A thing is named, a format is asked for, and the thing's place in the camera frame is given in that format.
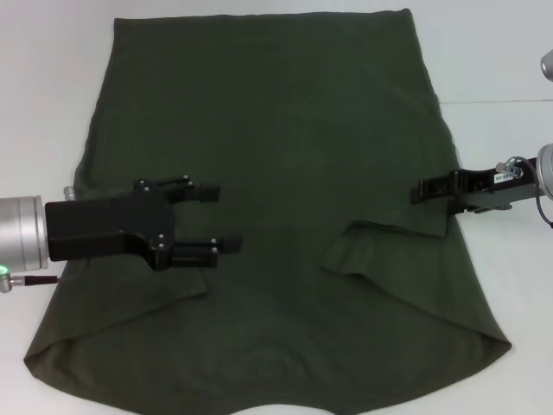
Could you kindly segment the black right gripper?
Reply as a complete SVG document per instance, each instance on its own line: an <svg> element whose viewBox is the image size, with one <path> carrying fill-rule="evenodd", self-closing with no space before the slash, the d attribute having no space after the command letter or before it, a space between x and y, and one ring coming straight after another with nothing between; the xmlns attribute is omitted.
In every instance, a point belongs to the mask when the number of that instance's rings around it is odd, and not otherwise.
<svg viewBox="0 0 553 415"><path fill-rule="evenodd" d="M421 180L410 190L410 203L419 204L438 198L455 198L448 204L451 215L491 211L506 211L512 203L532 199L540 190L537 178L532 172L536 158L525 159L512 156L506 162L498 163L494 169L469 171L454 170L445 176Z"/></svg>

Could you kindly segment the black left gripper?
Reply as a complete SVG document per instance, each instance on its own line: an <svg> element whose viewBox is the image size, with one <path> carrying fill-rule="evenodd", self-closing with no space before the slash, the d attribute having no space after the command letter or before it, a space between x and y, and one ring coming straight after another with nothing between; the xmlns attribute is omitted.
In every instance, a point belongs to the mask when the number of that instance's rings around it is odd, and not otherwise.
<svg viewBox="0 0 553 415"><path fill-rule="evenodd" d="M135 188L106 198L45 205L49 258L91 259L123 254L143 258L155 271L214 268L223 254L241 250L241 237L175 241L175 215L169 205L218 202L220 185L189 175L155 181L157 189Z"/></svg>

